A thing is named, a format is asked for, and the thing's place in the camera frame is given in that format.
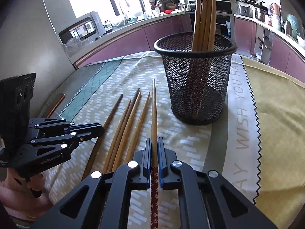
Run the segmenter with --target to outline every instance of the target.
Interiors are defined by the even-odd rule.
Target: microwave
[[[81,20],[62,30],[58,36],[62,44],[66,44],[69,39],[75,37],[83,41],[89,37],[98,38],[106,33],[106,30],[101,22],[97,12],[90,12],[83,15]]]

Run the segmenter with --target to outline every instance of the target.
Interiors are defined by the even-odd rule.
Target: kitchen appliance
[[[265,16],[268,14],[267,10],[261,9],[259,7],[254,7],[255,18],[261,22],[266,22]]]
[[[69,39],[75,37],[80,40],[91,37],[98,38],[106,33],[105,28],[101,22],[99,14],[92,11],[78,18],[79,21],[62,30],[58,36],[63,44],[66,44]]]
[[[238,15],[243,15],[251,18],[253,17],[253,10],[251,7],[248,4],[240,1],[236,1],[236,13]]]

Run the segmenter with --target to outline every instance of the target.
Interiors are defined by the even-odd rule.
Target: plastic bag
[[[63,45],[65,52],[72,57],[74,54],[79,52],[83,47],[93,43],[93,40],[88,38],[81,41],[79,38],[71,38],[66,44]]]

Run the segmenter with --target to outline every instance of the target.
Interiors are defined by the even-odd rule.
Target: zigzag fabric edge
[[[259,125],[260,125],[260,123],[259,123],[259,121],[258,121],[258,117],[257,117],[257,107],[256,107],[256,102],[255,102],[255,99],[254,99],[254,94],[253,94],[253,90],[252,90],[252,87],[251,87],[251,84],[250,84],[250,80],[249,80],[249,78],[248,78],[248,74],[247,74],[247,70],[246,70],[246,68],[245,68],[245,63],[244,63],[244,60],[243,60],[243,58],[242,58],[242,56],[240,57],[241,58],[241,60],[242,60],[242,64],[243,64],[243,68],[244,68],[244,70],[245,70],[245,74],[246,74],[246,78],[247,78],[247,81],[248,81],[248,86],[249,86],[249,90],[250,90],[250,93],[251,93],[251,97],[252,97],[252,101],[254,102],[254,107],[255,107],[255,117],[256,117],[256,122],[257,122],[257,128],[258,128],[258,130],[257,130],[257,132],[258,132],[258,134],[259,134],[259,136],[257,137],[258,138],[258,140],[259,140],[259,144],[258,144],[258,147],[260,148],[259,149],[259,151],[258,151],[258,154],[260,155],[259,157],[258,157],[258,159],[257,159],[257,161],[259,162],[259,164],[258,164],[258,166],[257,166],[257,169],[258,169],[258,174],[257,174],[257,177],[258,177],[258,181],[257,181],[257,185],[258,185],[258,189],[256,190],[256,196],[253,198],[253,203],[254,203],[254,205],[256,204],[256,201],[255,201],[255,199],[260,195],[259,194],[259,190],[260,190],[260,188],[261,188],[261,186],[260,186],[260,184],[259,184],[259,182],[261,181],[261,178],[260,178],[260,173],[261,173],[261,170],[260,170],[260,166],[262,165],[262,163],[260,162],[260,158],[262,157],[262,155],[260,154],[260,151],[262,150],[262,148],[260,147],[260,143],[262,143],[262,141],[260,140],[260,137],[261,137],[261,134],[260,134],[260,127],[259,127]]]

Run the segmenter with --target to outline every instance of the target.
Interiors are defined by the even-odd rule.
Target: yellow fabric
[[[287,229],[305,203],[305,84],[257,61],[243,61],[261,129],[256,206]]]

